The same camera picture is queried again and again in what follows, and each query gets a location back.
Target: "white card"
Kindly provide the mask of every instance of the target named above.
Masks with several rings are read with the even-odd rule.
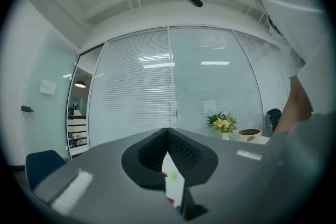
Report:
[[[55,91],[56,91],[56,83],[42,79],[40,92],[55,95]]]

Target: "white wall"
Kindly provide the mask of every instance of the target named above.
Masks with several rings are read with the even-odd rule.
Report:
[[[56,30],[28,0],[17,0],[1,36],[0,100],[1,150],[9,165],[24,165],[25,133],[22,105],[25,83],[43,41],[51,32],[72,49],[78,47]]]
[[[209,3],[205,3],[202,8],[197,8],[187,1],[176,1],[144,6],[135,14],[127,11],[106,19],[93,28],[81,51],[84,52],[110,38],[167,25],[223,27],[241,31],[278,45],[267,29],[236,10]]]

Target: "yellow flower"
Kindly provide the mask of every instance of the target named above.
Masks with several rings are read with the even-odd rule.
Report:
[[[222,120],[221,119],[217,119],[217,121],[215,121],[215,125],[218,126],[219,128],[221,128],[223,126]]]

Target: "white shirt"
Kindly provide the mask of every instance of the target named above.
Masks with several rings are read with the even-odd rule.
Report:
[[[262,3],[284,39],[306,62],[297,76],[314,113],[335,111],[334,30],[320,1],[262,0]]]

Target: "person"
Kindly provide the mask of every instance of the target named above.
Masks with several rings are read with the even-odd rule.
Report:
[[[319,0],[261,0],[271,34],[297,54],[304,66],[289,74],[290,93],[275,132],[289,131],[312,112],[335,108],[333,29]]]

